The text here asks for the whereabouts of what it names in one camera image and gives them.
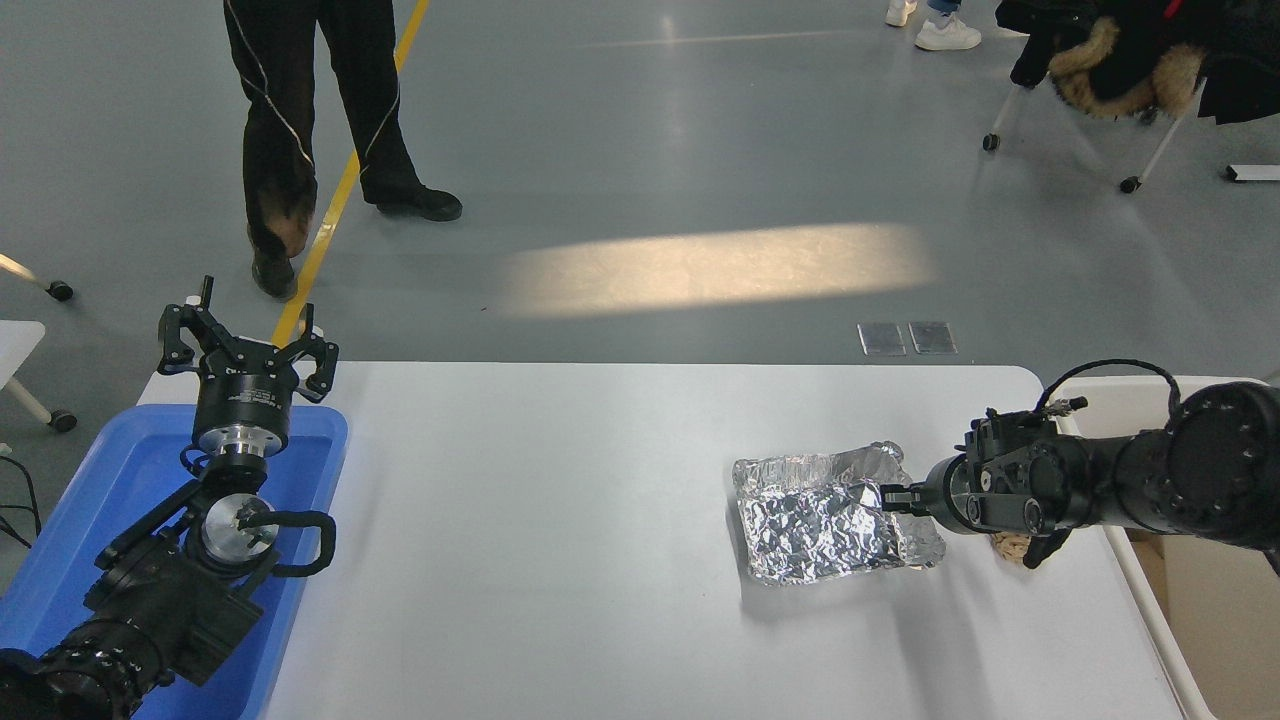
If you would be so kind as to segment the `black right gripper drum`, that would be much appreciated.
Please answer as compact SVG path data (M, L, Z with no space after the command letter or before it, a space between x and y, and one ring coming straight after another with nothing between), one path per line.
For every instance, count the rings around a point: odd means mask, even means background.
M965 445L960 521L969 534L997 532L1047 536L1052 530L1051 497L1037 489L1033 465L1047 457L1050 445L1029 445L995 452L978 438Z

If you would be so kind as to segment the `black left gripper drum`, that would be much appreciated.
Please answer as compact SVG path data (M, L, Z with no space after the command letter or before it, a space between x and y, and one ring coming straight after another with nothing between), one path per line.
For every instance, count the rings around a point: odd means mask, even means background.
M207 434L233 425L256 427L273 434L289 432L293 393L300 383L294 370L236 372L202 364L196 373L193 433Z

